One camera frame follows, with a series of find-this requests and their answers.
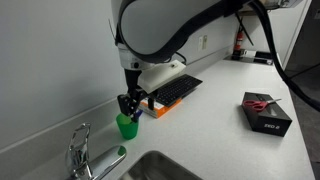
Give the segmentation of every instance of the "wall outlet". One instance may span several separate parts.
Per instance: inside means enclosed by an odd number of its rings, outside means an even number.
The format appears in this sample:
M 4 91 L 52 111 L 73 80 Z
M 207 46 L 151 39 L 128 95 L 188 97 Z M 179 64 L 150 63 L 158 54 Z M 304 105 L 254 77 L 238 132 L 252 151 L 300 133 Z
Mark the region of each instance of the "wall outlet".
M 317 10 L 316 15 L 314 16 L 314 19 L 320 19 L 320 9 Z
M 207 49 L 207 42 L 208 42 L 208 36 L 200 36 L 199 37 L 199 43 L 198 43 L 198 51 L 202 51 Z

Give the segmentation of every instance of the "black box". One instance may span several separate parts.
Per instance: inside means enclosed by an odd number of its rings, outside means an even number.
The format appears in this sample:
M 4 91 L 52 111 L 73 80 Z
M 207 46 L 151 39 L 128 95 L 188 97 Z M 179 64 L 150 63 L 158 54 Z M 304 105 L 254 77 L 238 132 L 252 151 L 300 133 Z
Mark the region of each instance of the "black box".
M 242 101 L 242 108 L 248 118 L 253 131 L 282 136 L 286 134 L 292 122 L 290 117 L 277 104 L 269 104 L 262 112 L 256 112 L 252 107 L 245 106 L 244 101 L 273 100 L 270 95 L 246 92 Z

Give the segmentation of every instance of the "black keyboard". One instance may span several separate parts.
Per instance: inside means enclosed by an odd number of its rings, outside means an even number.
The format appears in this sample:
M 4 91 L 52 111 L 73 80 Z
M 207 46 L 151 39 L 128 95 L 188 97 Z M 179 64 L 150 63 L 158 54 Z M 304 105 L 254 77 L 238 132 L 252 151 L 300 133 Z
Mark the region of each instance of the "black keyboard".
M 187 96 L 192 90 L 201 84 L 202 81 L 187 74 L 174 79 L 164 87 L 158 89 L 157 102 L 170 107 L 178 99 Z

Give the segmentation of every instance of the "faucet handle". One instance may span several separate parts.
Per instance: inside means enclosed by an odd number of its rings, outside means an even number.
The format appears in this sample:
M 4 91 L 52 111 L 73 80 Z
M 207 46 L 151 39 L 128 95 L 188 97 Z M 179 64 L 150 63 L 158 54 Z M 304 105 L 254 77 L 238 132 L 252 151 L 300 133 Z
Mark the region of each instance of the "faucet handle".
M 83 123 L 74 130 L 66 153 L 66 164 L 69 173 L 73 176 L 83 176 L 78 177 L 80 179 L 89 179 L 89 177 L 92 176 L 88 165 L 88 138 L 90 127 L 90 123 Z

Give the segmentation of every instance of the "product box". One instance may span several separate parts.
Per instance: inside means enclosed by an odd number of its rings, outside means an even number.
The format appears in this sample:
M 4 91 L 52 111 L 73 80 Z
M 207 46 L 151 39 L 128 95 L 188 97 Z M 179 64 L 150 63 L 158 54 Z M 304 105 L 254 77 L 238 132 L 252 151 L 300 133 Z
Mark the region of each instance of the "product box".
M 244 105 L 244 101 L 273 100 L 270 95 L 246 92 L 242 101 L 242 108 L 253 131 L 284 137 L 292 120 L 277 104 L 269 104 L 262 112 L 255 111 L 251 106 Z
M 154 102 L 154 109 L 151 110 L 148 108 L 148 98 L 143 99 L 140 102 L 139 109 L 141 109 L 143 112 L 155 117 L 160 118 L 162 115 L 170 111 L 173 107 L 175 107 L 177 104 L 179 104 L 182 101 L 182 99 L 178 99 L 172 106 L 166 107 L 158 102 Z

